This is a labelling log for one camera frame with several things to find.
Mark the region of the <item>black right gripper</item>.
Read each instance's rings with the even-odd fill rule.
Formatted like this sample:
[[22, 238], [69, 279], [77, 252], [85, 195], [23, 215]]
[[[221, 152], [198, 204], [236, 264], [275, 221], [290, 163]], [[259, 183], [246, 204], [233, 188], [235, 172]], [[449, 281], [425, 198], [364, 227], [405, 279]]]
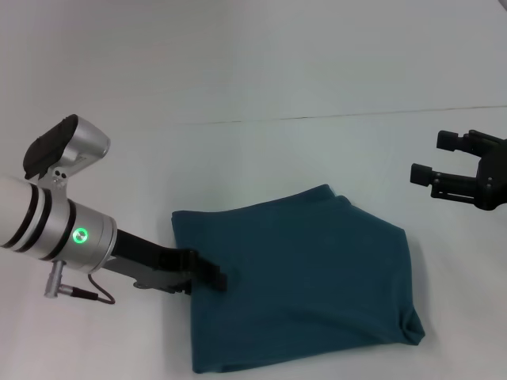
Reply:
[[436, 148], [481, 157], [476, 179], [433, 171], [431, 167], [413, 163], [410, 168], [412, 184], [430, 187], [432, 198], [475, 204], [484, 211], [506, 204], [505, 140], [499, 143], [499, 138], [475, 130], [463, 136], [439, 131]]

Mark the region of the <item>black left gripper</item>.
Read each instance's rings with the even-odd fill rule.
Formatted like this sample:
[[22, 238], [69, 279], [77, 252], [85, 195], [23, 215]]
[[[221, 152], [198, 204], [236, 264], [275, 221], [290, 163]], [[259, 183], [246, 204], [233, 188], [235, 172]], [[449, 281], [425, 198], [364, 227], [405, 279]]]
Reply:
[[170, 294], [192, 292], [192, 277], [215, 291], [227, 290], [220, 266], [188, 249], [157, 245], [122, 230], [105, 268], [134, 280], [134, 287]]

